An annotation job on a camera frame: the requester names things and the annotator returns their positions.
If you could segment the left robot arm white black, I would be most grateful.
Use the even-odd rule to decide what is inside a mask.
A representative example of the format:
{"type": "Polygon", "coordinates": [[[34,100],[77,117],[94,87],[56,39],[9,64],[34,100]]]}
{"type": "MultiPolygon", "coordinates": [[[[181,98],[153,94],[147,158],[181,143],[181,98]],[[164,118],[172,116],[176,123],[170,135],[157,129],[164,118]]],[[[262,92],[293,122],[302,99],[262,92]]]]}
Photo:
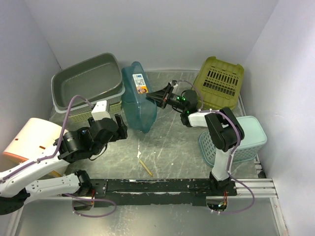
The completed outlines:
{"type": "Polygon", "coordinates": [[[86,196],[91,193],[90,177],[83,170],[65,177],[42,179],[57,168],[99,155],[109,142],[127,138],[127,126],[119,114],[101,120],[91,118],[89,124],[89,127],[66,132],[35,160],[25,161],[0,174],[1,215],[45,197],[59,194],[86,196]]]}

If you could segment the grey plastic tub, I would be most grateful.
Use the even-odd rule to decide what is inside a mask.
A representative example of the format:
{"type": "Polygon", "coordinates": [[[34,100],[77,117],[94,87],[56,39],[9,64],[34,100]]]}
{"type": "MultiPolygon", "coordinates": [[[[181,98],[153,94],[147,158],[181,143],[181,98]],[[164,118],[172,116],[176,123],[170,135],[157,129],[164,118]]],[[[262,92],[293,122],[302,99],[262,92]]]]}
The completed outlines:
{"type": "Polygon", "coordinates": [[[55,110],[64,113],[70,100],[81,95],[94,103],[117,95],[123,89],[122,73],[116,57],[104,53],[70,66],[51,79],[55,110]]]}

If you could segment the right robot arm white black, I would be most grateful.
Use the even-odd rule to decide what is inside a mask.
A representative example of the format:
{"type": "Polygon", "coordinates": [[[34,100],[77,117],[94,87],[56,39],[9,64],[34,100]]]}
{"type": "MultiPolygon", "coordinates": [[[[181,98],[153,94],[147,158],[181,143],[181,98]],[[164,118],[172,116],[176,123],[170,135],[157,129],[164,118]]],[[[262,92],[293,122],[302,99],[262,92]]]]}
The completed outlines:
{"type": "Polygon", "coordinates": [[[244,139],[244,131],[230,108],[220,110],[201,110],[198,107],[197,92],[187,89],[182,94],[173,92],[176,81],[168,83],[161,90],[146,94],[146,99],[164,109],[170,105],[180,113],[180,119],[186,127],[208,128],[212,144],[215,146],[215,163],[210,171],[205,187],[196,186],[197,195],[209,193],[211,196],[235,196],[235,181],[231,177],[231,164],[236,148],[244,139]]]}

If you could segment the teal transparent plastic tub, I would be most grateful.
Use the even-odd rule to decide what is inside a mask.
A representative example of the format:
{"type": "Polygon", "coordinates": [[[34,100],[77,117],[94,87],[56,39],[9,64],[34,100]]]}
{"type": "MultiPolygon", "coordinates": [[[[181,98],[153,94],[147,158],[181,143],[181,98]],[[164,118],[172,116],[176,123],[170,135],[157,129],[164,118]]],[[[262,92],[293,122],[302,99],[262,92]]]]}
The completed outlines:
{"type": "Polygon", "coordinates": [[[141,63],[135,61],[124,67],[122,79],[125,86],[122,107],[129,128],[148,133],[157,117],[157,105],[146,99],[146,94],[153,90],[141,63]]]}

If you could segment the light blue perforated basket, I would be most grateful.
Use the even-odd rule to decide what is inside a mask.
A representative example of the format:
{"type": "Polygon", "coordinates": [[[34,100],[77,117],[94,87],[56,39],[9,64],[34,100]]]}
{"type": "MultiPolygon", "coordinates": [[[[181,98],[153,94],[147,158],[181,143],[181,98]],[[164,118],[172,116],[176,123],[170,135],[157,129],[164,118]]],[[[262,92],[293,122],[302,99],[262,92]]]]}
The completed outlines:
{"type": "MultiPolygon", "coordinates": [[[[267,136],[257,118],[253,116],[237,117],[245,133],[244,139],[237,147],[233,163],[245,162],[255,159],[258,151],[266,144],[267,136]]],[[[215,163],[216,148],[212,143],[210,133],[203,132],[199,136],[199,148],[205,163],[213,167],[215,163]]]]}

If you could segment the olive green plastic basket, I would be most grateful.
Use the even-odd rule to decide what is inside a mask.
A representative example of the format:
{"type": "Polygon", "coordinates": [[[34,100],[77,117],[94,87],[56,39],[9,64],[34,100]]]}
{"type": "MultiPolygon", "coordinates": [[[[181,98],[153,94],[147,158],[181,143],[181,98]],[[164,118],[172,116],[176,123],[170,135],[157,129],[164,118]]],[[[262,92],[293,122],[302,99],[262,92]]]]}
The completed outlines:
{"type": "Polygon", "coordinates": [[[234,109],[238,103],[244,78],[244,68],[216,57],[207,58],[193,85],[201,93],[198,105],[203,110],[219,110],[224,107],[234,109]]]}

